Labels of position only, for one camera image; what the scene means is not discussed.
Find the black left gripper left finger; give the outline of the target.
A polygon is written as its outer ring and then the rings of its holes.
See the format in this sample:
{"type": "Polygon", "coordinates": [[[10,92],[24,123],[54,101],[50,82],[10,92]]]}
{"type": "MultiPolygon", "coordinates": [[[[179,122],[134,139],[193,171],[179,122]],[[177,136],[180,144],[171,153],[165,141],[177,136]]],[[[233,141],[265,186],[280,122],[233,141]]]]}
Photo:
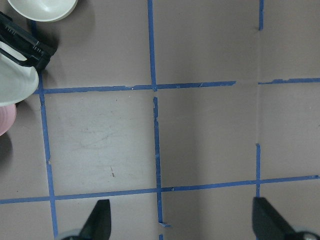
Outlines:
{"type": "Polygon", "coordinates": [[[111,205],[109,199],[98,200],[78,237],[81,240],[109,240],[111,237],[111,205]]]}

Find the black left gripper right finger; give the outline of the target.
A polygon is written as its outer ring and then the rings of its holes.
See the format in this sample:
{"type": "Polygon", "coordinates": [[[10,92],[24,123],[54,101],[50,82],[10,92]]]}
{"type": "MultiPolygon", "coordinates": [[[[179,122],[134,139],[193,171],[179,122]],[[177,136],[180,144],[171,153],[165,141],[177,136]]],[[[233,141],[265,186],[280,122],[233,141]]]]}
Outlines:
{"type": "Polygon", "coordinates": [[[264,197],[252,202],[252,229],[258,240],[303,240],[306,231],[295,231],[264,197]]]}

